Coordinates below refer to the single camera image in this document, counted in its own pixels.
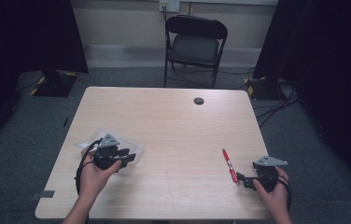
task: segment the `finger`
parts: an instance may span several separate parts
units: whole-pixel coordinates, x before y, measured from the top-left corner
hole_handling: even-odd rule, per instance
[[[85,148],[82,150],[82,152],[81,152],[82,158],[83,158],[83,156],[85,155],[85,153],[86,153],[87,150],[90,150],[90,148],[89,148],[89,147],[85,147]],[[86,155],[86,158],[85,158],[85,160],[83,161],[83,163],[86,164],[86,163],[92,161],[92,160],[93,160],[94,153],[95,153],[95,151],[90,151],[90,152],[88,152],[88,155]]]
[[[281,169],[278,166],[275,166],[274,168],[276,169],[279,175],[283,176],[286,180],[288,180],[288,175],[283,169]]]
[[[257,189],[257,192],[260,194],[262,198],[265,198],[268,192],[266,192],[266,189],[262,186],[262,184],[259,182],[258,179],[253,179],[252,183],[254,184],[255,188]]]
[[[105,170],[106,174],[109,176],[113,175],[119,170],[121,165],[122,165],[122,161],[116,161],[114,164],[112,164],[112,166],[110,166],[107,170]]]
[[[89,147],[85,147],[82,149],[82,151],[80,152],[80,156],[83,157],[83,155],[85,155],[86,150],[88,150]]]

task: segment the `wrist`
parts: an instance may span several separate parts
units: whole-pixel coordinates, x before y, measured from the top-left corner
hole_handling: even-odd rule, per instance
[[[77,203],[80,203],[80,204],[93,205],[95,201],[96,201],[96,197],[92,197],[92,196],[85,196],[80,194],[77,197]]]
[[[291,217],[288,212],[273,214],[273,219],[276,224],[291,224]]]

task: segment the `red pen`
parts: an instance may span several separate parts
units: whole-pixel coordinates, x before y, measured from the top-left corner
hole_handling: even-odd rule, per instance
[[[222,149],[222,154],[224,154],[225,161],[226,161],[226,163],[228,163],[229,172],[231,173],[231,177],[232,177],[233,182],[235,184],[239,184],[239,179],[237,178],[236,172],[234,172],[231,160],[229,160],[228,153],[226,153],[224,148]]]

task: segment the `wooden table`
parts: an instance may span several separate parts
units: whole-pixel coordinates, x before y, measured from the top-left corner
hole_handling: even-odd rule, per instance
[[[196,105],[201,97],[204,104]],[[64,218],[77,198],[76,143],[99,128],[144,146],[135,165],[110,177],[90,218],[256,219],[268,218],[259,194],[232,182],[221,149],[236,171],[256,176],[252,161],[267,155],[244,91],[87,88],[45,190],[39,218]]]

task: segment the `black circular object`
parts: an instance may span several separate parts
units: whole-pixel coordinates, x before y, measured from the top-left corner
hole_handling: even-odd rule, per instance
[[[204,104],[204,99],[203,98],[200,98],[200,97],[196,97],[193,102],[196,104],[196,105],[202,105]]]

